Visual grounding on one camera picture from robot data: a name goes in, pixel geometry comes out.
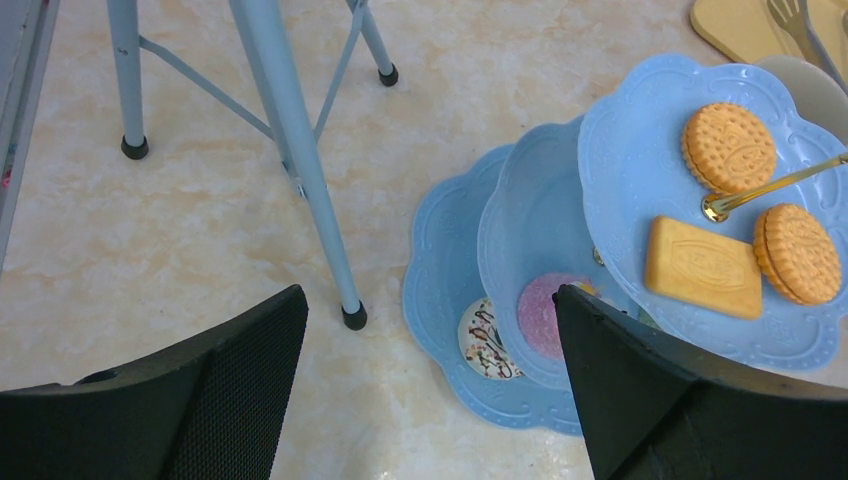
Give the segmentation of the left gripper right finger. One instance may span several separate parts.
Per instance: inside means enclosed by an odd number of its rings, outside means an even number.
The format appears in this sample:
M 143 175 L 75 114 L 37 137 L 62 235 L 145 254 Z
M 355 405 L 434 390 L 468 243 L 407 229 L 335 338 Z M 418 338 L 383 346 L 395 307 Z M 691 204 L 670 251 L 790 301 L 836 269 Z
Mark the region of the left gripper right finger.
M 564 285 L 562 350 L 598 479 L 843 479 L 847 392 L 752 368 Z

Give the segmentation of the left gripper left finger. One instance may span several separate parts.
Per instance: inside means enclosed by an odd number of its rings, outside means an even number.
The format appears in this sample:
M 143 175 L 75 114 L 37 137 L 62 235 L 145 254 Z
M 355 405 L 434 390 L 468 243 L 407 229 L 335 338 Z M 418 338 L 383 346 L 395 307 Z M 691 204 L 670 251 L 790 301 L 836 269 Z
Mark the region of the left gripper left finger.
M 1 395 L 5 479 L 266 479 L 308 317 L 293 285 L 76 383 Z

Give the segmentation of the square orange biscuit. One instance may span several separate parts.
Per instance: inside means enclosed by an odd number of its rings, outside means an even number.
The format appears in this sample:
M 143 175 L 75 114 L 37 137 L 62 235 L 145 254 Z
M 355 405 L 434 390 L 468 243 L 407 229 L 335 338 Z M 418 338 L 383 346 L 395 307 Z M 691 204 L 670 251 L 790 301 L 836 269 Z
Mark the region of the square orange biscuit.
M 732 317 L 764 311 L 753 246 L 665 215 L 651 223 L 644 284 L 655 294 Z

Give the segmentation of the white sprinkled donut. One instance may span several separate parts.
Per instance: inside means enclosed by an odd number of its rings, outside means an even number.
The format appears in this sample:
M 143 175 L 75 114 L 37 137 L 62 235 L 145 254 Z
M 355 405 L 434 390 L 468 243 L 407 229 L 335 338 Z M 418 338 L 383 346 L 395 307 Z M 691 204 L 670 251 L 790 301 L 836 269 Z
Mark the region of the white sprinkled donut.
M 506 381 L 524 375 L 503 345 L 495 309 L 488 297 L 478 299 L 463 313 L 458 343 L 466 362 L 485 378 Z

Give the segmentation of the orange round biscuit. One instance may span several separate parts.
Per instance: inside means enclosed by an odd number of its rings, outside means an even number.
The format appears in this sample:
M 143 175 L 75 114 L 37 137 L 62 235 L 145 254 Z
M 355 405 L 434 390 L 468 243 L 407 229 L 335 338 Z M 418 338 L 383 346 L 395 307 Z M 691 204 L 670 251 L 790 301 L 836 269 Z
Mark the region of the orange round biscuit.
M 763 186 L 776 171 L 770 131 L 758 116 L 734 103 L 711 103 L 697 110 L 683 129 L 681 148 L 690 173 L 716 194 Z
M 772 287 L 802 306 L 834 300 L 842 288 L 841 258 L 824 226 L 805 208 L 781 203 L 764 211 L 754 254 Z

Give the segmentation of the beige ceramic mug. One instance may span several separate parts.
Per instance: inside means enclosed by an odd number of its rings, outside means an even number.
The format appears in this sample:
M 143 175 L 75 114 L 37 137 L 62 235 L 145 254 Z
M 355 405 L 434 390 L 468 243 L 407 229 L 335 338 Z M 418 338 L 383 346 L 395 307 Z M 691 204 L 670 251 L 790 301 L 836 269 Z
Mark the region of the beige ceramic mug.
M 825 71 L 788 55 L 768 56 L 755 65 L 784 84 L 801 117 L 847 144 L 847 95 Z

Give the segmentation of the metal serving tongs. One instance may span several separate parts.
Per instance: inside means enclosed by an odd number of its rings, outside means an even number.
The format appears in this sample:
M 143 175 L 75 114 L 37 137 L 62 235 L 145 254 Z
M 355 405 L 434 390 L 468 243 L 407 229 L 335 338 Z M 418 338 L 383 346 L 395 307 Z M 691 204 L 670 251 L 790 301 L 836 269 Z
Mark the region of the metal serving tongs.
M 767 0 L 766 6 L 774 23 L 795 42 L 802 57 L 827 73 L 847 93 L 847 85 L 816 34 L 807 0 Z

